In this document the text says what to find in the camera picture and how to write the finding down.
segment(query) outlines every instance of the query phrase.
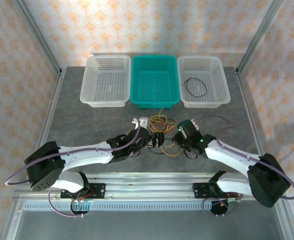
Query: black mounting plate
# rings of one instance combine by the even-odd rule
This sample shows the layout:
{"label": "black mounting plate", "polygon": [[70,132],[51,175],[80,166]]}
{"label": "black mounting plate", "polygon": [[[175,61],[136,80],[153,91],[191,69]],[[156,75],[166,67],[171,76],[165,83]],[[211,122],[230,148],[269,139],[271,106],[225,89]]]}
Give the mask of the black mounting plate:
{"label": "black mounting plate", "polygon": [[206,198],[218,198],[218,199],[227,199],[228,193],[217,193],[214,194],[210,191],[208,182],[196,182],[192,186],[195,199],[206,199]]}
{"label": "black mounting plate", "polygon": [[[105,193],[106,193],[105,183],[90,183],[90,189],[93,190],[93,195],[87,196],[86,199],[104,199],[105,198]],[[61,191],[60,198],[61,199],[76,199],[77,196],[75,193],[71,193],[65,190],[64,192]]]}

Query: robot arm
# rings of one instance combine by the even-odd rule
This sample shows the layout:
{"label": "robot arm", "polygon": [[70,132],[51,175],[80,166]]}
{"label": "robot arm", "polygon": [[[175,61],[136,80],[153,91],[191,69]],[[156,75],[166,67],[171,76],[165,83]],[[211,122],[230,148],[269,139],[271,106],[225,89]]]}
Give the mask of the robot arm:
{"label": "robot arm", "polygon": [[[238,173],[219,171],[209,181],[212,194],[234,192],[254,196],[266,207],[272,207],[290,187],[290,183],[275,171],[259,164],[259,161],[273,166],[283,172],[277,160],[270,154],[259,156],[250,154],[218,141],[214,136],[201,135],[194,120],[185,120],[178,126],[178,132],[172,139],[174,143],[196,155],[226,164]],[[128,135],[120,135],[102,143],[81,147],[57,146],[48,142],[26,159],[25,163],[55,153],[68,153],[39,162],[29,168],[27,173],[32,191],[41,191],[49,187],[68,190],[82,197],[90,190],[84,173],[70,172],[75,167],[90,164],[108,164],[125,160],[128,156],[141,151],[142,148],[159,147],[164,142],[163,133],[151,135],[149,119],[140,118],[138,137],[130,145],[137,130]]]}
{"label": "robot arm", "polygon": [[274,156],[251,154],[219,141],[209,134],[201,135],[194,120],[185,120],[178,126],[173,142],[196,155],[226,164],[239,173],[219,171],[209,181],[214,194],[235,192],[253,196],[260,204],[272,207],[290,187],[279,173],[262,163],[283,172]]}
{"label": "robot arm", "polygon": [[137,132],[138,122],[136,119],[133,120],[136,127],[128,135],[119,135],[99,144],[65,147],[57,146],[55,141],[47,142],[25,160],[27,165],[44,156],[58,155],[27,168],[31,190],[41,191],[49,187],[55,187],[68,190],[71,193],[77,193],[80,197],[85,195],[90,189],[85,174],[82,172],[71,172],[69,171],[70,169],[91,164],[108,164],[124,161],[127,157],[141,151],[144,147],[156,148],[163,144],[163,133],[150,134],[149,119],[147,117],[139,118],[139,122],[138,136],[127,147],[124,146],[133,140]]}

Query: metal frame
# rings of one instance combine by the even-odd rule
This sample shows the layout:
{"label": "metal frame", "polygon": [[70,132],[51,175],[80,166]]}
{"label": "metal frame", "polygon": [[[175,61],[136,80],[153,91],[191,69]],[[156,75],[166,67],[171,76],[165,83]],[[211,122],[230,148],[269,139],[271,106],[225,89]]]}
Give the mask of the metal frame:
{"label": "metal frame", "polygon": [[[237,75],[237,80],[244,100],[255,143],[257,145],[258,152],[261,155],[263,151],[260,139],[256,131],[252,112],[249,108],[247,97],[239,75]],[[59,81],[62,83],[63,75],[59,76],[57,82]],[[42,144],[42,141],[46,141],[46,137],[48,136],[50,122],[52,120],[55,105],[58,101],[60,89],[61,88],[58,87],[57,83],[55,90],[53,91],[52,100],[48,107],[48,113],[43,126],[43,131],[47,132],[40,135],[40,145]],[[191,203],[194,202],[192,184],[196,182],[208,182],[213,175],[213,173],[96,173],[87,174],[87,177],[89,182],[107,184],[105,199],[96,199],[95,201],[106,203],[130,201],[183,201]],[[53,202],[65,202],[65,200],[60,199],[59,190],[52,191],[52,199]],[[18,186],[13,197],[14,203],[7,218],[1,239],[12,240],[15,238],[25,203],[30,201],[47,202],[47,200],[48,191],[31,192],[28,184]],[[253,197],[245,196],[243,200],[252,201],[254,199]],[[288,201],[279,200],[275,205],[275,210],[284,239],[294,239],[294,220]]]}
{"label": "metal frame", "polygon": [[[47,139],[50,124],[54,114],[54,110],[58,101],[61,85],[64,79],[65,70],[61,70],[54,55],[52,54],[48,44],[41,34],[36,22],[34,21],[30,11],[23,0],[14,0],[18,9],[25,18],[32,33],[39,42],[42,50],[47,56],[51,66],[57,72],[56,84],[54,86],[50,103],[47,109],[46,118],[43,123],[41,134],[37,143],[37,148],[43,145]],[[273,0],[265,17],[263,18],[256,34],[254,35],[245,55],[240,61],[239,66],[235,69],[241,94],[244,100],[245,108],[248,114],[250,126],[253,132],[254,140],[259,154],[263,153],[261,141],[256,131],[256,125],[252,117],[252,112],[247,102],[240,75],[247,67],[252,55],[254,54],[260,40],[266,33],[274,16],[279,10],[283,0]],[[105,202],[119,201],[184,201],[192,202],[193,191],[191,189],[194,182],[207,182],[213,174],[211,173],[100,173],[88,174],[89,181],[93,179],[95,182],[104,182],[108,184],[109,189],[106,191]],[[63,201],[58,199],[60,191],[53,191],[52,197],[54,201]],[[4,231],[1,239],[14,239],[20,224],[23,209],[26,201],[47,201],[48,192],[43,191],[34,193],[30,191],[28,184],[19,186],[14,195],[14,201],[7,217]],[[288,201],[279,200],[275,205],[279,224],[284,239],[294,239],[294,220],[290,211]]]}
{"label": "metal frame", "polygon": [[259,25],[255,35],[253,36],[248,49],[246,50],[244,56],[242,57],[239,66],[236,68],[237,74],[241,75],[245,68],[247,67],[252,55],[254,54],[260,40],[265,35],[271,21],[278,12],[283,0],[273,0],[269,9],[266,12],[266,15],[262,19],[261,24]]}
{"label": "metal frame", "polygon": [[36,145],[36,150],[38,148],[40,148],[43,144],[45,144],[47,141],[49,130],[50,130],[50,125],[51,125],[52,118],[53,118],[53,115],[54,115],[54,112],[56,109],[56,105],[58,102],[58,98],[59,98],[59,94],[60,94],[60,90],[61,90],[61,86],[63,83],[63,79],[65,77],[65,74],[66,74],[65,68],[62,69],[61,72],[57,74],[56,82],[55,82],[55,85],[54,85],[52,93],[51,93],[46,116],[45,116],[44,122],[42,124],[40,135],[39,135],[38,142]]}
{"label": "metal frame", "polygon": [[[255,143],[257,146],[258,153],[259,153],[259,155],[263,155],[264,151],[263,151],[263,148],[261,145],[261,139],[260,139],[260,137],[257,133],[257,130],[256,130],[257,129],[256,123],[253,120],[252,112],[251,112],[251,109],[250,109],[248,101],[247,101],[247,97],[246,97],[246,93],[243,88],[242,81],[240,79],[239,74],[237,74],[236,70],[235,70],[235,72],[237,75],[237,80],[239,83],[241,95],[242,95],[242,98],[243,98],[243,101],[245,104],[245,108],[247,111],[247,115],[249,118],[251,130],[252,130],[253,137],[254,137],[254,140],[255,140]],[[277,217],[279,220],[280,228],[281,228],[284,239],[285,240],[294,239],[294,218],[291,213],[289,202],[287,200],[278,200],[278,202],[275,204],[274,207],[276,209]]]}
{"label": "metal frame", "polygon": [[26,3],[23,0],[13,0],[16,4],[17,8],[21,12],[23,18],[27,22],[28,26],[30,27],[31,32],[39,42],[40,47],[42,48],[44,54],[47,56],[52,68],[56,71],[56,73],[61,72],[61,68],[55,58],[55,56],[52,54],[45,38],[43,37],[38,25],[36,24],[35,20],[33,19]]}
{"label": "metal frame", "polygon": [[[201,210],[201,200],[194,198],[192,185],[207,183],[213,175],[214,173],[89,173],[87,178],[90,183],[106,183],[105,198],[93,200],[93,203],[98,204],[98,211],[108,208],[103,206],[111,206],[117,210],[116,206],[141,206],[145,202],[149,203],[144,206],[156,204],[152,211],[196,211]],[[51,199],[55,207],[63,210],[66,209],[67,203],[70,205],[70,200],[60,199],[60,192],[59,189],[53,190]],[[20,185],[17,187],[13,200],[14,203],[1,235],[2,240],[15,239],[23,211],[34,209],[29,205],[37,205],[36,208],[39,210],[48,210],[48,190],[31,192],[28,184]],[[242,201],[253,200],[251,196],[242,198]],[[211,202],[206,201],[205,209],[209,209],[210,206]]]}

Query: orange floral pattern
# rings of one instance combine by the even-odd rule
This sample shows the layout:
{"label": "orange floral pattern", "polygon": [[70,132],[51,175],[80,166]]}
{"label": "orange floral pattern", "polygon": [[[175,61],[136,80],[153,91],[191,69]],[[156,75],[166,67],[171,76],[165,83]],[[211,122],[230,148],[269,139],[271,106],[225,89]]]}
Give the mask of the orange floral pattern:
{"label": "orange floral pattern", "polygon": [[4,181],[34,151],[55,78],[14,2],[0,1],[0,234],[14,192]]}
{"label": "orange floral pattern", "polygon": [[25,2],[63,68],[84,66],[83,52],[201,54],[236,67],[272,0]]}
{"label": "orange floral pattern", "polygon": [[242,80],[264,150],[294,181],[294,0],[283,2]]}

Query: plastic basket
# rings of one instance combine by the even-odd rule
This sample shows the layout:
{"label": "plastic basket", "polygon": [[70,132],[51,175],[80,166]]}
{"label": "plastic basket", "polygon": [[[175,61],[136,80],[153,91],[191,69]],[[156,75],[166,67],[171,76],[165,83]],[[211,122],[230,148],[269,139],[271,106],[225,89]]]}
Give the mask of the plastic basket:
{"label": "plastic basket", "polygon": [[217,108],[230,102],[221,60],[214,56],[181,56],[178,75],[186,108]]}
{"label": "plastic basket", "polygon": [[130,98],[131,58],[99,55],[88,58],[80,101],[94,108],[124,107]]}
{"label": "plastic basket", "polygon": [[139,108],[171,108],[180,101],[177,60],[142,55],[132,60],[130,100]]}

